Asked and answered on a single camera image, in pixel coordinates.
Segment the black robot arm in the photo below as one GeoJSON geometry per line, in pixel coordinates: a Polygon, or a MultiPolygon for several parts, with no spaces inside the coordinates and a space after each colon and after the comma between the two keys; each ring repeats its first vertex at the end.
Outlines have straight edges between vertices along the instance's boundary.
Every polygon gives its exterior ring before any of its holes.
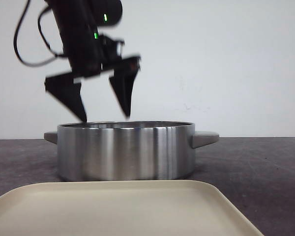
{"type": "Polygon", "coordinates": [[[81,83],[76,78],[89,78],[105,71],[113,71],[109,82],[126,117],[131,115],[132,90],[140,69],[139,55],[123,58],[118,44],[100,34],[99,27],[116,25],[122,17],[119,0],[49,0],[63,44],[64,57],[68,58],[71,71],[45,79],[45,90],[60,101],[80,121],[87,115],[82,103],[81,83]]]}

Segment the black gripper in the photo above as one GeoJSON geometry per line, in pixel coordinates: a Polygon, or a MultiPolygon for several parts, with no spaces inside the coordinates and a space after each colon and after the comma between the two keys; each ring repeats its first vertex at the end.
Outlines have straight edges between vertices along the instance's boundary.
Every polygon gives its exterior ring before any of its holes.
{"type": "Polygon", "coordinates": [[[134,55],[123,58],[118,48],[122,48],[124,44],[122,39],[114,40],[98,33],[65,40],[63,50],[69,60],[71,72],[46,77],[45,90],[81,122],[87,122],[80,95],[81,83],[74,83],[74,79],[88,78],[113,70],[114,75],[109,77],[109,82],[125,117],[129,118],[132,91],[140,69],[141,57],[134,55]]]}

